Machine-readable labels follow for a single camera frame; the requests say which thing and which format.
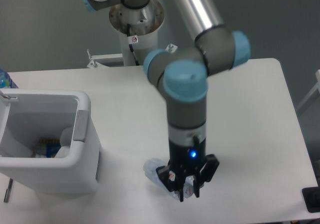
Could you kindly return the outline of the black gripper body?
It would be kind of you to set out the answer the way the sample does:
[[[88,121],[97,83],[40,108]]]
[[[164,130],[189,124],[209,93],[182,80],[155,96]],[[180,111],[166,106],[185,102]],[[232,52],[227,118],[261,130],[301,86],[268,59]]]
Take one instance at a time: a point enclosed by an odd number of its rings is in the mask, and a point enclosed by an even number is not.
[[[195,146],[181,146],[169,140],[169,169],[179,181],[199,176],[206,156],[206,139]]]

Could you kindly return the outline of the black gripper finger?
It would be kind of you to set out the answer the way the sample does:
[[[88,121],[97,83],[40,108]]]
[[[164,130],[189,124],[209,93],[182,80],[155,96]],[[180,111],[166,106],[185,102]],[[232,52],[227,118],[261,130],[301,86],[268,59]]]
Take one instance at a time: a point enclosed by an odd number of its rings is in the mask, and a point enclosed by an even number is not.
[[[179,176],[175,176],[174,181],[170,179],[170,166],[160,166],[156,168],[156,174],[165,188],[169,191],[170,194],[177,196],[177,199],[180,202],[184,201],[183,188],[185,181],[182,180]]]
[[[193,176],[193,189],[196,198],[200,197],[200,188],[212,180],[219,164],[220,162],[214,154],[205,156],[204,162],[200,166],[201,169],[198,168]]]

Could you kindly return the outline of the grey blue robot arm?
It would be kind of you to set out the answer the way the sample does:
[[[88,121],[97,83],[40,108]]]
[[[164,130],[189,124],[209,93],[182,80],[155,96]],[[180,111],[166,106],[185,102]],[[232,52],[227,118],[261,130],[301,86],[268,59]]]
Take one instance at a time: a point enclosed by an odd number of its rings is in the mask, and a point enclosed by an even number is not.
[[[166,102],[169,161],[150,159],[145,175],[177,200],[200,195],[219,161],[206,154],[207,78],[246,63],[250,42],[230,31],[212,0],[175,0],[194,47],[170,52],[155,49],[151,35],[160,29],[164,10],[156,0],[83,0],[86,8],[109,8],[113,27],[125,36],[123,57],[141,65]]]

